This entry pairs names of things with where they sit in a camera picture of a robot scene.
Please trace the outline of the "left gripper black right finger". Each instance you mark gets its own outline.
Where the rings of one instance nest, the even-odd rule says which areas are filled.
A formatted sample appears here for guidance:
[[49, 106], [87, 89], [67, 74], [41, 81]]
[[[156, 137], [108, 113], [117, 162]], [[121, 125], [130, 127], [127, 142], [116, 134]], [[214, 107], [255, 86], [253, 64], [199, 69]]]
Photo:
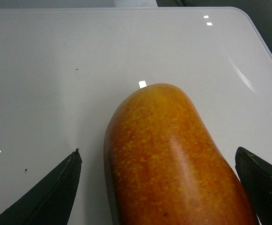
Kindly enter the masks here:
[[235, 168], [261, 224], [272, 225], [272, 165], [238, 147]]

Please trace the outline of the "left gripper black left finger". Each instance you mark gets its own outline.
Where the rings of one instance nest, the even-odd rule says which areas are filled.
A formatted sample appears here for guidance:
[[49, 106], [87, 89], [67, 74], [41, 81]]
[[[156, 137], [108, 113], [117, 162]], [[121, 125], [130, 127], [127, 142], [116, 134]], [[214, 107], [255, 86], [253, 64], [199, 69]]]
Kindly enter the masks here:
[[66, 225], [80, 180], [79, 149], [0, 214], [0, 225]]

